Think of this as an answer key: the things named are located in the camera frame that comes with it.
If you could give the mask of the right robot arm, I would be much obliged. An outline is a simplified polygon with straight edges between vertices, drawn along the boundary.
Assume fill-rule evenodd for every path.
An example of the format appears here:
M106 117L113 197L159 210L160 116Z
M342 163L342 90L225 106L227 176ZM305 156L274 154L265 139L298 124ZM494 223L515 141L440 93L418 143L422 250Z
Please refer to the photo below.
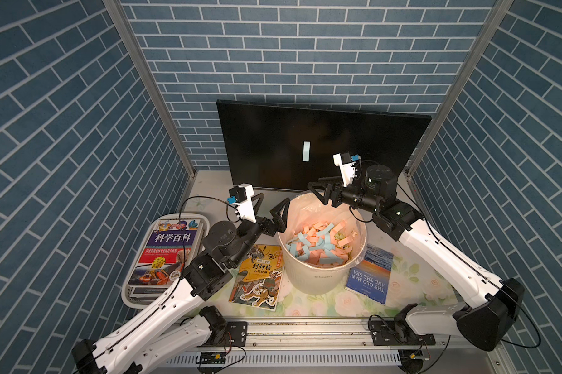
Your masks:
M421 212L397 198L397 177L389 168L372 165L360 182L321 178L308 189L324 205L346 204L371 213L377 228L418 254L460 294L463 300L456 305L405 307L395 321L407 330L461 336L490 352L516 322L524 286L513 278L502 280L433 232Z

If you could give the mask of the blue old man sea book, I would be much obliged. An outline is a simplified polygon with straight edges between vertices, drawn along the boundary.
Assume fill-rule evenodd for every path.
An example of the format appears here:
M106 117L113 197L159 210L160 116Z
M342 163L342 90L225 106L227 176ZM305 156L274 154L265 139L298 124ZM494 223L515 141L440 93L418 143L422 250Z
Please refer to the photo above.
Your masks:
M385 304L392 266L391 252L367 245L364 259L349 272L346 289Z

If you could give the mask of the white waste bin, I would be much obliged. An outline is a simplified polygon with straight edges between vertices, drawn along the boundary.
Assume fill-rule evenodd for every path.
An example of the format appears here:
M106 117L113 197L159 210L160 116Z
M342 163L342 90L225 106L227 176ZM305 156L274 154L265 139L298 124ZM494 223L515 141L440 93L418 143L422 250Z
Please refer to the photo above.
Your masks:
M355 254L345 265L331 268L314 267L290 255L285 242L303 225L311 225L319 221L334 224L346 221L347 228L359 234L355 243ZM322 295L335 288L343 277L348 275L351 268L364 259L367 229L361 215L350 211L348 205L343 204L334 208L330 204L321 204L313 193L301 193L291 200L287 230L277 235L277 238L283 248L285 271L293 286L306 294Z

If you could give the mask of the aluminium corner post left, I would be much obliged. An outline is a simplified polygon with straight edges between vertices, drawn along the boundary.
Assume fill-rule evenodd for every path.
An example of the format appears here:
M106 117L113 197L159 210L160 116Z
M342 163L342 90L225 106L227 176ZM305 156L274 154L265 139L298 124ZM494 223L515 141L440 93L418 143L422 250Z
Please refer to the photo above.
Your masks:
M114 23L118 34L120 35L120 38L126 50L128 51L134 67L136 68L143 84L145 85L145 89L147 90L148 96L150 97L155 109L159 114L159 118L162 120L162 123L173 142L173 146L177 151L177 154L181 158L182 164L187 170L189 178L195 179L197 172L191 164L190 158L183 145L183 141L181 140L181 136L159 91L157 82L153 76L152 71L149 68L148 62L145 59L142 48L138 43L137 37L135 37L134 35L131 24L125 14L121 2L115 0L104 0L103 3L106 7L106 11L109 14L109 17Z

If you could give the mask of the pile of discarded sticky notes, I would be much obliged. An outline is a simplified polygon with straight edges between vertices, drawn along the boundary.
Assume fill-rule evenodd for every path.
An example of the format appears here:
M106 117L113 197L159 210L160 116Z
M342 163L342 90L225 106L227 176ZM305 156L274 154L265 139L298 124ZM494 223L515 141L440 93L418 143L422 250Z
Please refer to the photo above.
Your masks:
M359 234L347 228L346 221L337 224L319 221L303 225L285 245L295 259L314 267L343 266L355 254Z

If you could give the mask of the black computer monitor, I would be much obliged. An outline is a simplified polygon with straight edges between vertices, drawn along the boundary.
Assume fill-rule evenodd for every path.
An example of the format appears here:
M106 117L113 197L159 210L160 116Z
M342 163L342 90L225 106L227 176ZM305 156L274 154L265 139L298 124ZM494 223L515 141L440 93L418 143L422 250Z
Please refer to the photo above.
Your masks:
M304 191L339 176L334 154L361 156L399 175L432 118L429 115L342 112L240 101L216 103L234 184ZM311 143L302 161L304 141Z

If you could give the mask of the floral table mat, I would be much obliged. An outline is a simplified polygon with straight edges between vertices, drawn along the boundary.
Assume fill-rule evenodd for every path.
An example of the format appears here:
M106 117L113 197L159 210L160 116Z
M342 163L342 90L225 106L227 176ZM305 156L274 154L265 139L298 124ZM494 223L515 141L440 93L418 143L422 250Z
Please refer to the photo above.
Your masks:
M226 199L232 187L229 171L199 171L190 180L183 196L189 199L184 210L204 215L211 224L234 216L221 200ZM410 303L419 305L452 305L457 296L451 285L440 277L416 253L391 240L368 224L368 241L393 254L389 291L385 303L377 303L363 295L346 289L346 279L324 295L307 295L298 291L288 277L279 289L279 300L273 311L229 301L234 284L229 282L208 303L215 305L224 316L248 317L367 317L377 314L395 316Z

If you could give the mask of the yellow comic book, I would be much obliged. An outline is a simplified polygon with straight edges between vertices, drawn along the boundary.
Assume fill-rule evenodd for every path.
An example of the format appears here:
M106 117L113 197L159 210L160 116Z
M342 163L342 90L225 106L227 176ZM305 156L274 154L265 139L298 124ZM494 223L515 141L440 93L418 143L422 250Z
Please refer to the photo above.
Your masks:
M253 246L237 269L237 277L229 301L274 311L283 271L283 251L280 246Z

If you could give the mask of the aluminium corner post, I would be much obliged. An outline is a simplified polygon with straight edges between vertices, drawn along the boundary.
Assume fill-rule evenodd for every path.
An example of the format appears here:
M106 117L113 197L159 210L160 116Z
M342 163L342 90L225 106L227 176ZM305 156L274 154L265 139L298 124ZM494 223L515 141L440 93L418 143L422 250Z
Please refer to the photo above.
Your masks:
M173 142L173 146L177 151L177 154L181 158L182 164L187 170L189 178L195 179L197 172L191 164L190 158L183 145L183 141L181 140L181 136L159 91L157 82L153 76L152 71L149 68L148 62L145 59L142 48L138 43L137 37L135 37L134 35L131 24L125 14L121 2L115 0L104 0L103 3L106 7L106 11L109 14L109 17L114 23L118 34L120 35L120 38L126 50L128 51L134 67L136 68L143 84L145 85L145 89L147 90L148 96L150 97L155 109L159 114L159 118L162 120L162 123Z
M499 25L504 20L512 4L513 0L495 1L479 35L471 45L471 50L463 61L453 84L450 86L449 90L447 90L443 103L439 106L437 114L431 121L428 130L423 135L419 148L415 151L411 162L407 165L405 176L408 182L413 179L415 171L420 167L425 154L432 146L435 137L443 127L443 123L456 104L458 97L462 93L474 69L483 56L485 49L496 34Z

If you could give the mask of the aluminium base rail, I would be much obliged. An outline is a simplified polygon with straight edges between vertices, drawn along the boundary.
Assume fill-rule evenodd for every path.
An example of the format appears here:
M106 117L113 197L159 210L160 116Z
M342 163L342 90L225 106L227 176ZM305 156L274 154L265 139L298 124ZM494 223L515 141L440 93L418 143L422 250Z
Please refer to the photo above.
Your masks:
M378 319L229 318L222 338L175 348L153 373L511 373L503 347L483 352L436 334L399 344Z

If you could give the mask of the aluminium corner post right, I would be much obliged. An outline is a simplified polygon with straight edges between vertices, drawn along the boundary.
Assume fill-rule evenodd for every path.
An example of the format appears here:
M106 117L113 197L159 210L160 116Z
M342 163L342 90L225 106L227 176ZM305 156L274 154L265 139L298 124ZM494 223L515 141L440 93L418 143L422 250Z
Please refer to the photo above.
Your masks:
M463 61L453 84L450 86L449 90L447 90L443 103L439 106L437 114L431 121L428 130L423 135L419 148L415 151L411 162L407 165L405 176L408 182L413 179L415 171L420 167L425 154L432 146L435 137L443 127L443 123L456 104L458 97L462 93L474 69L483 56L485 49L496 34L499 25L504 20L512 4L513 0L495 1L479 35L471 45L471 50Z

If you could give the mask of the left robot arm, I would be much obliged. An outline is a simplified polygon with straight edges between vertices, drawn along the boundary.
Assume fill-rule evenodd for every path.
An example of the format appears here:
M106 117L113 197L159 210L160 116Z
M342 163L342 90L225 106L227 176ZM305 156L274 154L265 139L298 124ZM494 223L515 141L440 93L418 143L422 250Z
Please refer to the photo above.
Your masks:
M208 341L220 343L227 322L205 303L232 278L261 235L287 229L290 199L271 209L269 218L248 218L258 204L239 206L241 223L214 224L200 252L164 293L113 333L98 341L83 340L72 349L78 373L150 373L173 356Z

